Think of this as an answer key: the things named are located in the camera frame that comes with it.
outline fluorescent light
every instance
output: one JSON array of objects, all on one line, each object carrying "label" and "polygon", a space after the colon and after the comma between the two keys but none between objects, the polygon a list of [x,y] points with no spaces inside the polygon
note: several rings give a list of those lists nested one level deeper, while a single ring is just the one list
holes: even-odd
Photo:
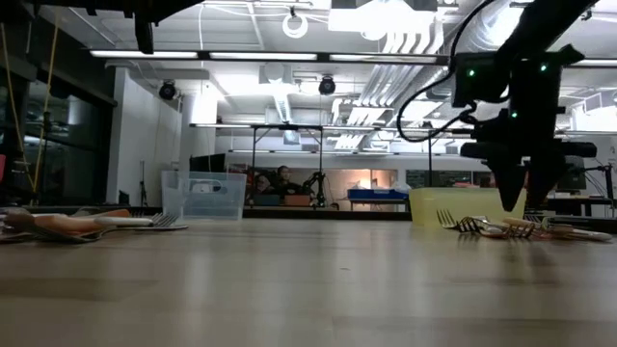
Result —
[{"label": "fluorescent light", "polygon": [[197,59],[197,52],[154,52],[144,54],[140,51],[128,50],[91,50],[90,54],[96,58],[118,58],[118,59]]},{"label": "fluorescent light", "polygon": [[213,127],[217,129],[224,128],[250,128],[250,124],[201,124],[201,123],[191,123],[191,126],[194,127]]},{"label": "fluorescent light", "polygon": [[325,151],[324,154],[331,154],[331,155],[352,155],[354,154],[354,152],[350,152],[350,151]]},{"label": "fluorescent light", "polygon": [[617,67],[617,59],[585,59],[570,67]]},{"label": "fluorescent light", "polygon": [[[398,129],[396,128],[382,128],[383,131],[396,131],[398,132]],[[429,132],[433,129],[426,129],[426,128],[403,128],[403,132]]]},{"label": "fluorescent light", "polygon": [[[230,149],[229,153],[253,153],[250,149]],[[270,150],[256,149],[255,153],[270,153]]]},{"label": "fluorescent light", "polygon": [[273,150],[271,153],[284,153],[284,154],[316,154],[310,150]]},{"label": "fluorescent light", "polygon": [[398,63],[412,65],[435,65],[440,56],[409,54],[331,54],[332,62],[343,63]]},{"label": "fluorescent light", "polygon": [[268,0],[258,0],[258,1],[251,1],[251,0],[246,0],[246,1],[242,1],[242,0],[205,0],[203,2],[201,2],[204,5],[210,5],[210,6],[217,6],[217,5],[223,5],[223,6],[231,6],[231,5],[240,5],[240,6],[246,6],[249,4],[252,4],[256,7],[283,7],[283,6],[287,6],[287,7],[296,7],[296,8],[306,8],[306,9],[312,9],[312,3],[309,1],[278,1],[278,0],[272,0],[272,1],[268,1]]},{"label": "fluorescent light", "polygon": [[358,154],[358,155],[394,155],[394,153],[390,153],[390,152],[356,152],[354,154]]},{"label": "fluorescent light", "polygon": [[375,131],[379,126],[324,126],[324,130]]},{"label": "fluorescent light", "polygon": [[316,61],[315,53],[211,52],[213,60],[240,61]]}]

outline ceiling light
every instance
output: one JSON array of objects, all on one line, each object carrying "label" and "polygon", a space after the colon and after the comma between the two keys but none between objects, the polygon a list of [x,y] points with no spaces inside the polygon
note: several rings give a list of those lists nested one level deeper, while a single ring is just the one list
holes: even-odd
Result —
[{"label": "ceiling light", "polygon": [[217,128],[217,129],[226,129],[226,128],[250,128],[251,125],[250,124],[201,124],[201,123],[191,123],[190,126],[192,127],[210,127],[210,128]]},{"label": "ceiling light", "polygon": [[278,0],[272,0],[272,1],[268,1],[268,0],[259,0],[259,1],[252,1],[252,0],[247,0],[247,1],[243,1],[243,0],[205,0],[203,2],[201,2],[204,5],[248,5],[248,4],[252,4],[256,7],[281,7],[281,6],[293,6],[296,8],[306,8],[306,9],[311,9],[313,7],[312,3],[310,1],[278,1]]},{"label": "ceiling light", "polygon": [[[396,128],[383,128],[383,131],[398,131]],[[422,128],[403,128],[403,132],[429,132],[430,129]]]},{"label": "ceiling light", "polygon": [[[230,149],[229,153],[253,153],[251,149]],[[255,153],[270,153],[270,150],[256,149]]]},{"label": "ceiling light", "polygon": [[213,60],[240,61],[316,61],[315,53],[210,52]]},{"label": "ceiling light", "polygon": [[324,126],[324,130],[374,131],[380,128],[378,126]]},{"label": "ceiling light", "polygon": [[403,0],[370,1],[355,9],[332,6],[328,15],[328,30],[415,33],[430,25],[434,18],[434,12],[414,11]]},{"label": "ceiling light", "polygon": [[390,152],[355,152],[354,154],[358,154],[358,155],[394,155],[394,153],[390,153]]},{"label": "ceiling light", "polygon": [[617,67],[617,59],[585,59],[570,67]]},{"label": "ceiling light", "polygon": [[352,155],[354,152],[350,151],[325,151],[324,154],[334,154],[334,155]]},{"label": "ceiling light", "polygon": [[310,150],[271,150],[271,153],[280,153],[280,154],[315,154],[318,153],[316,151]]},{"label": "ceiling light", "polygon": [[[300,26],[296,29],[291,29],[289,27],[289,20],[291,20],[292,18],[300,18]],[[307,20],[307,18],[301,14],[292,16],[291,14],[288,14],[283,20],[282,20],[282,31],[289,36],[292,39],[299,39],[301,37],[303,37],[304,35],[307,34],[307,32],[309,31],[309,21]]]},{"label": "ceiling light", "polygon": [[90,54],[96,58],[117,58],[117,59],[197,59],[197,52],[154,52],[144,54],[140,51],[129,50],[91,50]]},{"label": "ceiling light", "polygon": [[411,64],[411,65],[436,65],[437,55],[427,54],[331,54],[332,62],[342,63],[384,63],[384,64]]}]

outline wooden table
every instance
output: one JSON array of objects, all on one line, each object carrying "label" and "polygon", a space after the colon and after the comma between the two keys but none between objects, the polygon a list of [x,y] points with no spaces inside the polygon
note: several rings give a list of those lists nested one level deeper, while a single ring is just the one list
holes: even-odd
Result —
[{"label": "wooden table", "polygon": [[0,264],[2,347],[617,341],[614,245],[497,241],[409,222],[245,220],[1,246]]}]

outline ceiling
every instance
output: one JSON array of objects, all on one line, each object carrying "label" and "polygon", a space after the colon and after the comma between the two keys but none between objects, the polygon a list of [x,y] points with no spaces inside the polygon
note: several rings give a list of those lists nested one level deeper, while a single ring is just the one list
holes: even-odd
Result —
[{"label": "ceiling", "polygon": [[[479,1],[459,0],[458,12],[444,17],[443,31],[447,34]],[[330,0],[313,1],[312,10],[298,13],[313,15],[308,20],[308,32],[300,39],[293,39],[282,30],[282,21],[288,13],[286,8],[264,9],[255,7],[255,25],[250,11],[244,6],[196,6],[172,15],[154,28],[154,46],[157,50],[266,50],[266,51],[311,51],[311,52],[380,52],[386,40],[366,40],[360,33],[332,32],[328,30]],[[201,12],[202,42],[200,42],[199,18]],[[43,8],[42,14],[53,20],[56,9]],[[92,49],[136,49],[133,20],[121,13],[99,12],[88,16],[81,9],[57,9],[61,16],[61,28]],[[594,9],[594,17],[578,21],[553,46],[553,49],[572,43],[590,58],[617,58],[617,1],[601,0]],[[210,72],[225,100],[219,102],[219,114],[230,120],[253,120],[255,115],[264,115],[266,109],[274,109],[275,100],[269,94],[259,94],[258,72],[260,63],[222,62],[141,62],[142,74],[175,70],[203,70]],[[293,79],[300,82],[299,92],[289,96],[292,109],[314,109],[330,112],[337,97],[358,97],[371,79],[375,66],[333,64],[289,64]],[[321,96],[317,87],[321,76],[332,75],[336,81],[336,94]],[[185,93],[195,93],[202,85],[200,80],[177,81]],[[568,69],[564,72],[562,94],[579,93],[597,88],[617,87],[616,69]],[[458,115],[444,100],[444,105],[425,116],[428,120],[446,121]],[[480,119],[496,115],[503,105],[481,105],[477,115]],[[566,124],[566,118],[560,121]]]}]

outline window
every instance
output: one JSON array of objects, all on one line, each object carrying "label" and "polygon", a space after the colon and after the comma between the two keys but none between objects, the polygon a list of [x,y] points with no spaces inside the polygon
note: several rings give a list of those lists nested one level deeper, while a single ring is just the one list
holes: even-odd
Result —
[{"label": "window", "polygon": [[9,107],[9,90],[0,86],[0,145],[4,144]]},{"label": "window", "polygon": [[9,107],[9,90],[0,86],[0,124],[6,123]]},{"label": "window", "polygon": [[[43,110],[47,87],[42,82],[30,84],[26,132],[39,136],[43,123]],[[97,150],[103,143],[101,127],[104,125],[100,110],[80,98],[52,89],[48,112],[51,129],[47,139],[74,146]]]},{"label": "window", "polygon": [[32,177],[39,161],[42,204],[104,202],[111,120],[104,109],[54,89],[48,101],[49,127],[42,142],[45,83],[33,82],[27,104],[24,151]]},{"label": "window", "polygon": [[[428,171],[407,170],[407,184],[412,188],[429,186]],[[433,171],[433,187],[453,187],[456,183],[471,184],[472,172]]]}]

